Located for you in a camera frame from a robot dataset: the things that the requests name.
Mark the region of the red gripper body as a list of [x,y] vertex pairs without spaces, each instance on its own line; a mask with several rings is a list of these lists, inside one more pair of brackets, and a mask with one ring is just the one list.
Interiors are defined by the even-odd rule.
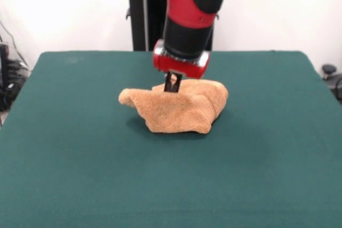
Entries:
[[153,65],[161,72],[172,72],[189,78],[200,79],[206,72],[210,52],[203,51],[197,59],[185,60],[171,55],[165,48],[163,39],[159,39],[153,49]]

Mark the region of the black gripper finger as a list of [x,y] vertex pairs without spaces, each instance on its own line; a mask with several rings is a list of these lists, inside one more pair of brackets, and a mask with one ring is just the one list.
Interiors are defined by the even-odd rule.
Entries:
[[168,72],[165,76],[164,92],[173,92],[172,72]]
[[174,74],[175,76],[175,82],[173,84],[173,92],[178,93],[181,80],[182,80],[182,75],[181,74]]

